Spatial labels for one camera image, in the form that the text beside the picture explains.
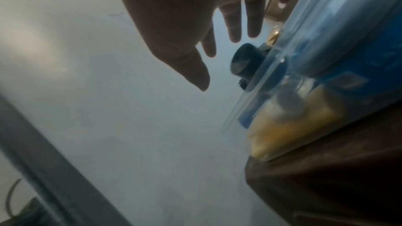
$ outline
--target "plastic container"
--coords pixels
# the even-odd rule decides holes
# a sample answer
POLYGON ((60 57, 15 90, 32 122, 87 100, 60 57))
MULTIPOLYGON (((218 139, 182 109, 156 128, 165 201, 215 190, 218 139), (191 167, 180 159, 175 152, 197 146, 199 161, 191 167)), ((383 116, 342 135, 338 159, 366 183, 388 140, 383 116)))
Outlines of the plastic container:
POLYGON ((245 92, 222 128, 260 160, 402 99, 402 0, 300 0, 262 48, 235 55, 245 92))

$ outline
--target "brown wooden surface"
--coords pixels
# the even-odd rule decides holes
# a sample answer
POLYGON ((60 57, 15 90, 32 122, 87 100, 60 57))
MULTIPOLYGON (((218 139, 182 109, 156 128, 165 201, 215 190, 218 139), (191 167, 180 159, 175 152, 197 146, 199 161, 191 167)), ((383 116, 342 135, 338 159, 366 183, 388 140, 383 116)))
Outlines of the brown wooden surface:
POLYGON ((401 134, 397 103, 270 162, 250 158, 247 183, 291 225, 307 225, 298 211, 402 223, 401 134))

